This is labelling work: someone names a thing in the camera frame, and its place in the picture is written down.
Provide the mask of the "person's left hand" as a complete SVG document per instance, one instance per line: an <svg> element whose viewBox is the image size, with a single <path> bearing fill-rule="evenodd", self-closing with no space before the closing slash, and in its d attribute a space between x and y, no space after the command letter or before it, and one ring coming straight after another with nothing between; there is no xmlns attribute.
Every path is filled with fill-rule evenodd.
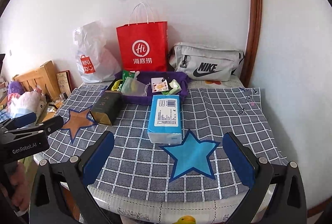
<svg viewBox="0 0 332 224"><path fill-rule="evenodd" d="M30 196L28 193L28 182L25 177L25 167L21 162L17 163L15 172L9 177L10 183L15 192L11 198L14 206L21 211L26 211L29 207Z"/></svg>

